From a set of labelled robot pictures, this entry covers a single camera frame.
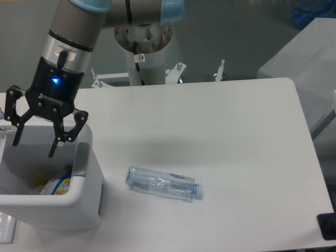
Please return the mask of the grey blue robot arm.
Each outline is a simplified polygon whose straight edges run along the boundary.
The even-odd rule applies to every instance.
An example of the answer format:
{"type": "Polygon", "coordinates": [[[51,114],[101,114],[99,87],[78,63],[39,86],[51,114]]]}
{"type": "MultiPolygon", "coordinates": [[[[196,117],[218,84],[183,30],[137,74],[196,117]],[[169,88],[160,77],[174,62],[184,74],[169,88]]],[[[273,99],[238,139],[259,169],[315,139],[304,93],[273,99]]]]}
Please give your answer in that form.
{"type": "Polygon", "coordinates": [[[53,123],[49,157],[77,138],[88,113],[74,101],[103,28],[165,24],[180,19],[184,10],[184,1],[60,1],[31,86],[6,91],[4,118],[15,134],[13,146],[32,117],[53,123]]]}

